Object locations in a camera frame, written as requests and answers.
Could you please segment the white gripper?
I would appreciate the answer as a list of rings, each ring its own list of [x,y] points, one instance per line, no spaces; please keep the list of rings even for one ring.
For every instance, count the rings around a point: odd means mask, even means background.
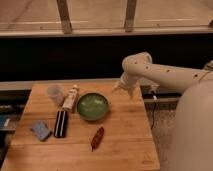
[[[138,78],[134,77],[128,73],[123,73],[118,82],[119,85],[115,85],[112,89],[112,93],[119,91],[121,88],[124,90],[128,90],[128,94],[130,99],[134,97],[134,88],[136,87]]]

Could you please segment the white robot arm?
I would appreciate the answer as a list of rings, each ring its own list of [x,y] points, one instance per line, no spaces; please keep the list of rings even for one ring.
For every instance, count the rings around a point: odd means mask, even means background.
[[[168,171],[213,171],[213,71],[153,64],[147,52],[127,56],[113,90],[133,97],[141,77],[182,94],[174,121]]]

